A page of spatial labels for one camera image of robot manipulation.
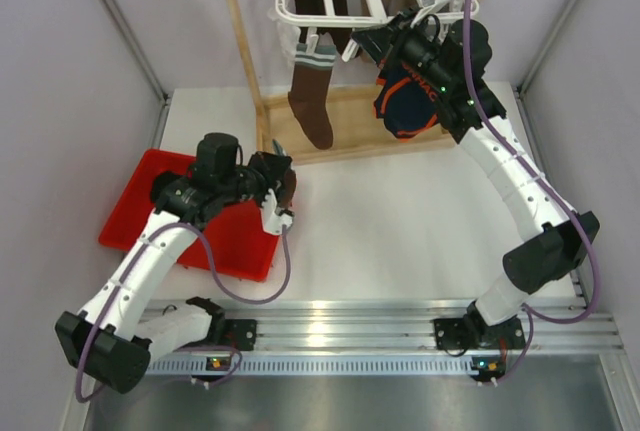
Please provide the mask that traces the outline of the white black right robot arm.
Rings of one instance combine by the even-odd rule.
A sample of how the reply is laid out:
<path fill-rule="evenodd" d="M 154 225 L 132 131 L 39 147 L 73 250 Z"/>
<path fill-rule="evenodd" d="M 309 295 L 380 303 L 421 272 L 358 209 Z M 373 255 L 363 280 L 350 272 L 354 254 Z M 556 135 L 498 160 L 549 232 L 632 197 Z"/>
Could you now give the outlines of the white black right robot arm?
<path fill-rule="evenodd" d="M 382 70 L 404 65 L 425 82 L 442 127 L 484 171 L 516 224 L 521 244 L 504 255 L 502 275 L 467 311 L 469 340 L 490 347 L 502 337 L 503 323 L 543 287 L 584 261 L 598 265 L 593 241 L 600 223 L 562 198 L 520 144 L 483 79 L 493 50 L 480 22 L 460 19 L 439 39 L 402 12 L 352 38 Z"/>

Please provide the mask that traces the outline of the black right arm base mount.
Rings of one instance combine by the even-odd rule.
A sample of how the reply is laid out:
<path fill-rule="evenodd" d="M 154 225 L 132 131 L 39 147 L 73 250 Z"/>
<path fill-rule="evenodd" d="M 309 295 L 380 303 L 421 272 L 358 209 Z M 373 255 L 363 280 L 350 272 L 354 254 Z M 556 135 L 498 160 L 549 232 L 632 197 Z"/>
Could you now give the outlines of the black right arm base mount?
<path fill-rule="evenodd" d="M 436 349 L 459 357 L 468 351 L 523 350 L 526 344 L 521 321 L 513 317 L 487 326 L 469 316 L 438 318 L 433 321 Z"/>

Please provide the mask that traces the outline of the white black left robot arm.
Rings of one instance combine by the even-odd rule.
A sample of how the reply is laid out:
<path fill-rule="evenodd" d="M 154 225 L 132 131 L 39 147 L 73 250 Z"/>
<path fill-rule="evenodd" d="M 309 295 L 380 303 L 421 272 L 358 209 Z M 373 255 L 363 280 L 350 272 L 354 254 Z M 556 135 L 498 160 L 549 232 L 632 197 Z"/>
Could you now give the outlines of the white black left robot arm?
<path fill-rule="evenodd" d="M 252 201 L 263 231 L 286 236 L 294 222 L 296 184 L 293 160 L 281 145 L 245 160 L 238 139 L 226 133 L 205 135 L 186 173 L 157 177 L 153 209 L 131 250 L 93 298 L 55 322 L 64 356 L 76 370 L 77 401 L 93 398 L 83 392 L 84 377 L 93 378 L 99 388 L 127 394 L 151 364 L 184 346 L 227 352 L 238 367 L 241 351 L 226 337 L 223 308 L 211 300 L 193 297 L 153 320 L 143 321 L 142 316 L 191 245 L 200 242 L 207 262 L 214 262 L 204 231 L 223 210 Z"/>

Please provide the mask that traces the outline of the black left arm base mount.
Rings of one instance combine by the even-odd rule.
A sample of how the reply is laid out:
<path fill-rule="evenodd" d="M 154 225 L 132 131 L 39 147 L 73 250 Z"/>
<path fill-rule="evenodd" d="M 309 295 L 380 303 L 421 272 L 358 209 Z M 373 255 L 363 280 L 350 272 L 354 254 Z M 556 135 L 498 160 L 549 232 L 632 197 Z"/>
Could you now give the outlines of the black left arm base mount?
<path fill-rule="evenodd" d="M 199 341 L 192 341 L 181 349 L 212 349 L 215 346 L 233 347 L 239 351 L 252 351 L 257 338 L 258 322 L 254 319 L 226 319 Z"/>

